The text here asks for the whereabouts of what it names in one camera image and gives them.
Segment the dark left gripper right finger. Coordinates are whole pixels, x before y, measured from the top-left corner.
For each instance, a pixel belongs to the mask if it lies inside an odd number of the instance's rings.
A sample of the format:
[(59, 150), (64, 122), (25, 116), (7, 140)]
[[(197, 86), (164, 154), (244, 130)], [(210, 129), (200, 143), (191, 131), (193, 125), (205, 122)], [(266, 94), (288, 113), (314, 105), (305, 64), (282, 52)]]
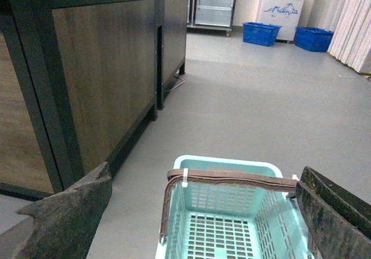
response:
[(322, 258), (370, 258), (370, 204), (308, 166), (296, 198)]

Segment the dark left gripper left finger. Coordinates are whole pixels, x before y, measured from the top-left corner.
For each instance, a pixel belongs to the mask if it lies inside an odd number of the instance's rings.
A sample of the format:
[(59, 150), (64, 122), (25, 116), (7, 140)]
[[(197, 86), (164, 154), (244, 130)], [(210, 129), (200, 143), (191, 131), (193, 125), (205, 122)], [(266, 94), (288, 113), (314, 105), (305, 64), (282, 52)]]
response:
[(1, 258), (86, 258), (111, 195), (104, 162), (63, 192), (18, 209), (25, 219), (1, 234)]

